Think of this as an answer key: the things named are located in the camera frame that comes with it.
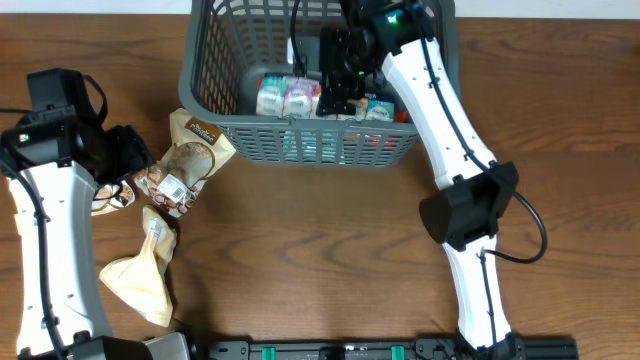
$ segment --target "green connector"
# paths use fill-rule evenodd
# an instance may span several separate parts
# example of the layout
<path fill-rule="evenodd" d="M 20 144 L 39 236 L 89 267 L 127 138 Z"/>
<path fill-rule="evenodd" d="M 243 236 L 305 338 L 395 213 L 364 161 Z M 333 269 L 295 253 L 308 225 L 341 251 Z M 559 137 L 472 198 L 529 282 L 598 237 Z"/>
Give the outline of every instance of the green connector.
<path fill-rule="evenodd" d="M 276 348 L 262 348 L 262 360 L 276 360 Z"/>
<path fill-rule="evenodd" d="M 404 360 L 404 346 L 396 345 L 391 347 L 391 360 Z"/>

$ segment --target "wooden table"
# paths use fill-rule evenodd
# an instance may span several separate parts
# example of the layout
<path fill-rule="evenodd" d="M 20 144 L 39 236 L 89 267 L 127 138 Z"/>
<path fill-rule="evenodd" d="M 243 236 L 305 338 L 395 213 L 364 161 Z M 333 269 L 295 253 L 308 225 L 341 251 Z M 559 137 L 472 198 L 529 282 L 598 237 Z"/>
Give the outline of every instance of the wooden table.
<path fill-rule="evenodd" d="M 469 117 L 498 159 L 517 164 L 519 188 L 549 229 L 540 263 L 498 260 L 513 329 L 573 335 L 583 359 L 640 356 L 640 22 L 459 23 Z M 186 25 L 185 16 L 0 16 L 0 106 L 30 107 L 29 72 L 80 70 L 107 93 L 105 126 L 134 125 L 160 157 L 181 106 Z M 16 120 L 3 115 L 1 128 Z M 167 275 L 174 316 L 206 341 L 452 333 L 451 271 L 417 211 L 435 191 L 421 146 L 384 170 L 236 156 L 180 219 Z M 13 359 L 20 239 L 6 186 L 0 197 L 0 355 Z M 98 270 L 139 251 L 146 203 L 94 219 Z M 534 224 L 515 202 L 500 228 L 504 251 L 536 251 Z M 101 293 L 116 336 L 171 331 Z"/>

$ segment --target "gray plastic basket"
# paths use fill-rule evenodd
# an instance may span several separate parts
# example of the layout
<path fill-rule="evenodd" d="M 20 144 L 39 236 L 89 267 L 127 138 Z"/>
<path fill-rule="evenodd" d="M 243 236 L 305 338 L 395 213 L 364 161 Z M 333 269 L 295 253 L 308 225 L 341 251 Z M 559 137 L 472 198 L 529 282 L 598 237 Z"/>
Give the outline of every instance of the gray plastic basket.
<path fill-rule="evenodd" d="M 438 33 L 446 35 L 440 39 L 443 56 L 459 92 L 453 0 L 424 3 L 438 18 Z M 198 119 L 217 125 L 242 156 L 256 162 L 396 164 L 418 139 L 413 124 L 255 115 L 259 79 L 266 72 L 292 71 L 286 64 L 292 6 L 293 1 L 285 0 L 193 0 L 180 78 L 183 105 Z M 319 79 L 317 37 L 325 25 L 344 25 L 340 4 L 303 0 L 297 22 L 309 77 Z M 389 88 L 382 92 L 394 95 Z M 396 111 L 403 110 L 397 99 Z"/>

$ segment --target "food package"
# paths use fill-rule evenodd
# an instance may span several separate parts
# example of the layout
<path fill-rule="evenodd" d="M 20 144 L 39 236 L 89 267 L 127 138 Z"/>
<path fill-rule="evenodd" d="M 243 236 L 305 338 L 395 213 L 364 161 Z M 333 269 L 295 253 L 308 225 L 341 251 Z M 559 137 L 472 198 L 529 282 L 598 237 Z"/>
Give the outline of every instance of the food package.
<path fill-rule="evenodd" d="M 173 145 L 160 161 L 136 174 L 134 181 L 169 215 L 180 217 L 193 206 L 207 178 L 236 150 L 220 129 L 187 110 L 174 111 L 169 121 Z"/>
<path fill-rule="evenodd" d="M 313 95 L 318 82 L 304 78 L 290 78 L 284 97 L 282 116 L 309 119 L 313 105 Z"/>
<path fill-rule="evenodd" d="M 91 216 L 107 214 L 127 207 L 136 200 L 133 189 L 125 180 L 120 185 L 107 184 L 98 190 L 91 203 Z"/>
<path fill-rule="evenodd" d="M 367 106 L 366 120 L 379 120 L 393 122 L 394 101 L 390 96 L 367 94 L 369 104 Z"/>
<path fill-rule="evenodd" d="M 173 304 L 164 273 L 173 257 L 176 233 L 147 205 L 142 210 L 145 232 L 140 254 L 116 260 L 100 271 L 100 280 L 145 319 L 167 327 Z"/>
<path fill-rule="evenodd" d="M 286 76 L 265 74 L 258 90 L 256 114 L 282 116 L 288 84 Z"/>
<path fill-rule="evenodd" d="M 311 114 L 309 119 L 317 120 L 334 120 L 335 115 L 318 116 L 318 104 L 320 104 L 320 96 L 322 95 L 322 86 L 318 84 L 313 92 L 313 98 L 311 99 Z"/>

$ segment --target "crumpled bag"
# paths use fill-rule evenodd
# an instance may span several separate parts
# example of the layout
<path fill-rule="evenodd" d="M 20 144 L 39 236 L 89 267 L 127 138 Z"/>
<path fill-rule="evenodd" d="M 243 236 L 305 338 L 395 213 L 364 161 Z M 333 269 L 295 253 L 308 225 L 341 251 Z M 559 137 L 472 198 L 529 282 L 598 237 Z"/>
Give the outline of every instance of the crumpled bag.
<path fill-rule="evenodd" d="M 173 258 L 176 233 L 149 205 L 142 210 L 142 226 L 146 238 L 140 254 L 110 263 L 100 280 L 149 322 L 167 327 L 173 305 L 164 273 Z"/>
<path fill-rule="evenodd" d="M 162 159 L 134 176 L 142 192 L 173 217 L 189 211 L 207 179 L 236 149 L 215 125 L 178 109 L 169 116 L 173 145 Z"/>

